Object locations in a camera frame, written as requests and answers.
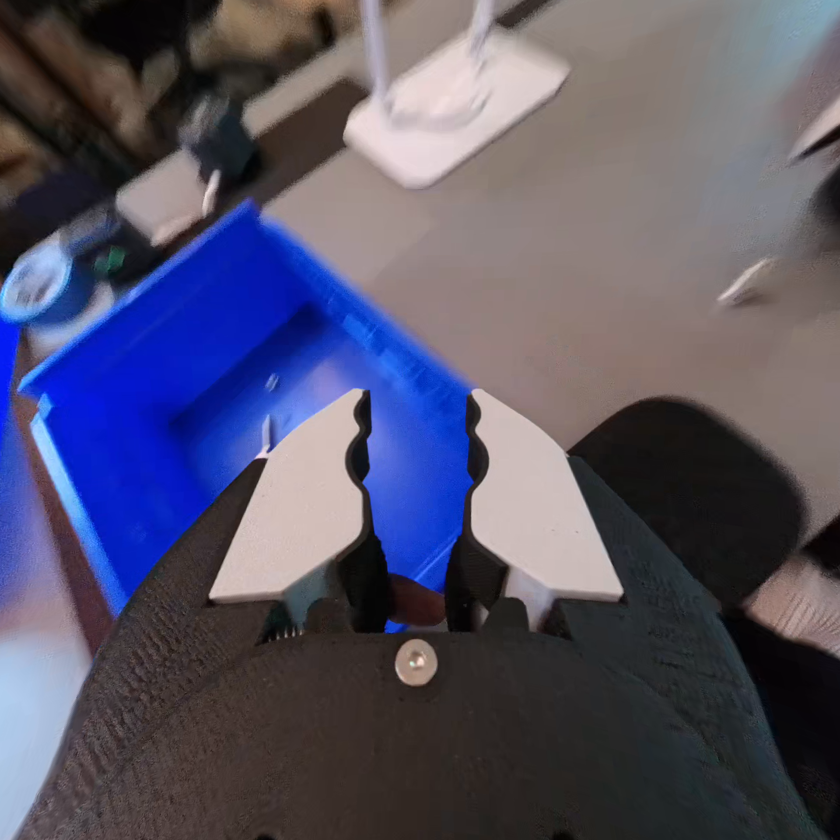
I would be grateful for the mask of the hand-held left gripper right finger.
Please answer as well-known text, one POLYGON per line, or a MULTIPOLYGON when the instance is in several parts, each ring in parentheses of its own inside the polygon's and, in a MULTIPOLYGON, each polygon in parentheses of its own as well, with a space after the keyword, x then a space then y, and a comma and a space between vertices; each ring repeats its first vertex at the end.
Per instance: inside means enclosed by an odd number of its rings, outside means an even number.
POLYGON ((557 601, 619 603, 623 585, 563 448, 480 388, 468 395, 466 432, 473 481, 459 572, 467 602, 489 613, 516 599, 533 632, 557 601))

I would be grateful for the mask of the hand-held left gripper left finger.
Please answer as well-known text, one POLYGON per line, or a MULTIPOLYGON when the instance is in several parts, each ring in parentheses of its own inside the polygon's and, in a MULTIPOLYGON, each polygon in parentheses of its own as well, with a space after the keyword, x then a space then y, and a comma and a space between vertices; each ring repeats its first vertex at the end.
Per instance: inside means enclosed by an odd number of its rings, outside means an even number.
POLYGON ((370 434, 370 392, 353 388, 262 458, 210 603, 278 602, 300 625, 313 603, 334 598, 349 604, 355 627, 375 623, 370 434))

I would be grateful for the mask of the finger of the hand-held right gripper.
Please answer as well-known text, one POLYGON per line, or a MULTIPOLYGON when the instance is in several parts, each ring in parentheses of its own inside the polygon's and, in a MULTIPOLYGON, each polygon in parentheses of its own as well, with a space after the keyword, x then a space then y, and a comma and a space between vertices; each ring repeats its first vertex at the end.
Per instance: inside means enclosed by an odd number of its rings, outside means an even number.
POLYGON ((794 142, 787 161, 791 164, 815 154, 839 139, 839 99, 831 101, 794 142))
POLYGON ((717 296, 717 305, 722 308, 735 308, 761 298, 770 290, 779 274, 780 267, 780 257, 762 257, 742 271, 717 296))

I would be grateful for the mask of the blue plastic bin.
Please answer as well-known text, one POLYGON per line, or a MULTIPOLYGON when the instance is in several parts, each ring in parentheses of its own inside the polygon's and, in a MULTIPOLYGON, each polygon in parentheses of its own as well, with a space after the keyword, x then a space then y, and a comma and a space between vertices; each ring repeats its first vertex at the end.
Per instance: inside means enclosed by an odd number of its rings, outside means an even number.
POLYGON ((39 453, 111 618, 257 456, 371 394, 374 528, 441 592, 468 489, 468 384, 246 201, 27 373, 39 453), (280 384, 265 390, 271 373, 280 384))
POLYGON ((19 329, 1 320, 1 440, 4 439, 9 415, 14 368, 17 359, 19 329))

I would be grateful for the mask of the person's left hand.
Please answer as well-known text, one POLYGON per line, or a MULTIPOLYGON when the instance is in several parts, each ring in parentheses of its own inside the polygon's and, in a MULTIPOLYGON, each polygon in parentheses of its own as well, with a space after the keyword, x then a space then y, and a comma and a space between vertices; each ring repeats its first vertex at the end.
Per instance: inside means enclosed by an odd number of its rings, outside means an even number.
POLYGON ((403 575, 389 574, 389 619, 396 624, 434 627, 445 621, 445 597, 403 575))

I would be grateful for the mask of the black wrist rest pad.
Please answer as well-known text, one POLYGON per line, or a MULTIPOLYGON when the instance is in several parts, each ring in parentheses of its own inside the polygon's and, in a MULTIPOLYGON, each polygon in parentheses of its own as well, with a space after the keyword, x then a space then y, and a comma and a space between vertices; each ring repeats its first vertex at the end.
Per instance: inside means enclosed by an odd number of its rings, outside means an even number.
POLYGON ((798 548, 803 492, 772 454, 695 402, 649 397, 568 449, 658 535, 725 609, 798 548))

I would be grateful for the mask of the black battery charger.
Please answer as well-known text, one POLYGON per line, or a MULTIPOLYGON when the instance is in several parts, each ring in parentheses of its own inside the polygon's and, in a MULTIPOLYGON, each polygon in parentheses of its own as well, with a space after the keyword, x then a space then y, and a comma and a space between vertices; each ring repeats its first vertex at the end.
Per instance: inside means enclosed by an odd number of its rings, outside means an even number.
POLYGON ((161 263, 161 251, 112 203, 88 209, 59 234, 73 266, 114 287, 132 284, 161 263))

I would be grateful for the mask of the person's printed black shirt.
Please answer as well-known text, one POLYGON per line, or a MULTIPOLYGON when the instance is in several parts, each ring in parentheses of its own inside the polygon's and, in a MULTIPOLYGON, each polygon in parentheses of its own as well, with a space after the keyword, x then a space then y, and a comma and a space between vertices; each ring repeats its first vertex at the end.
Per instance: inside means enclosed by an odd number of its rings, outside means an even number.
POLYGON ((833 520, 723 622, 796 790, 839 836, 839 526, 833 520))

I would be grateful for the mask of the white display stand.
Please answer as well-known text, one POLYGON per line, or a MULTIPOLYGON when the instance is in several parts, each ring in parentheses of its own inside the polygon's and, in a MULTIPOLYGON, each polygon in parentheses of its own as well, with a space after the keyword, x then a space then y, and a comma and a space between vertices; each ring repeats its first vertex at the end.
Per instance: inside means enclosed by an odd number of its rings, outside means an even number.
POLYGON ((343 142, 408 190, 435 185, 561 90, 571 66, 495 24, 496 3, 474 2, 467 29, 392 78, 382 4, 360 3, 369 97, 343 142))

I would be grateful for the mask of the blue tape roll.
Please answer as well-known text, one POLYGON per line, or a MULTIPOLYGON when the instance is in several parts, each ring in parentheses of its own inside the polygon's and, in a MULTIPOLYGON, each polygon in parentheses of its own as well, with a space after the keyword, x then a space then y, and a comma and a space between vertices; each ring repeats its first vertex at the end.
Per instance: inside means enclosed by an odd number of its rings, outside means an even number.
POLYGON ((33 248, 15 262, 1 291, 2 319, 19 327, 53 327, 78 318, 97 281, 58 244, 33 248))

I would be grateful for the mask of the dark grey case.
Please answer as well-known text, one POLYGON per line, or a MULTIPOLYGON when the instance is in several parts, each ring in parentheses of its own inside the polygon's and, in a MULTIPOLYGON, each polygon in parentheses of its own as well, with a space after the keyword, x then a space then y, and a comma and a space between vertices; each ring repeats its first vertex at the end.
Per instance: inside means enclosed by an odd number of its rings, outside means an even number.
POLYGON ((230 186, 257 171, 259 147, 243 122, 240 103, 230 98, 205 92, 185 114, 177 136, 180 147, 197 163, 205 185, 216 172, 221 183, 230 186))

